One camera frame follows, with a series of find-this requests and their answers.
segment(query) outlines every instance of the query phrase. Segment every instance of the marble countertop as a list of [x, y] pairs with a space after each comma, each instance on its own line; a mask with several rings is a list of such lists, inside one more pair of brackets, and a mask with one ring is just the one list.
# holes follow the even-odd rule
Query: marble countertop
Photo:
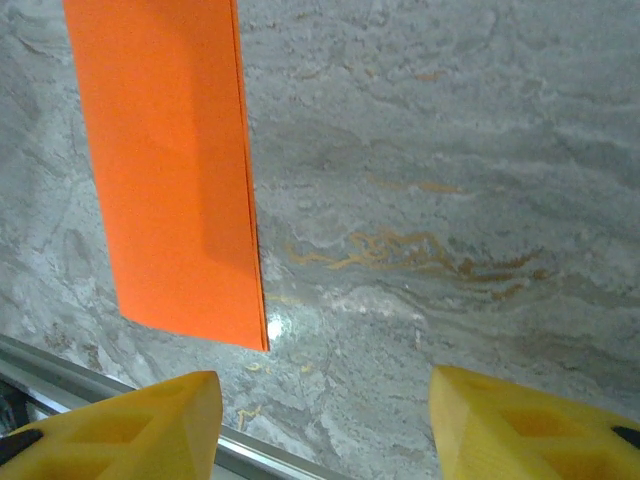
[[437, 478], [455, 364], [640, 419], [631, 0], [239, 0], [272, 351], [118, 314], [61, 4], [0, 1], [0, 332], [225, 424]]

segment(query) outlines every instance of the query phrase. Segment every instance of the orange card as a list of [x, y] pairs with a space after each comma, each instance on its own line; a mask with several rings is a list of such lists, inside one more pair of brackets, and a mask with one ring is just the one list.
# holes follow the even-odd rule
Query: orange card
[[66, 0], [123, 315], [267, 350], [235, 0]]

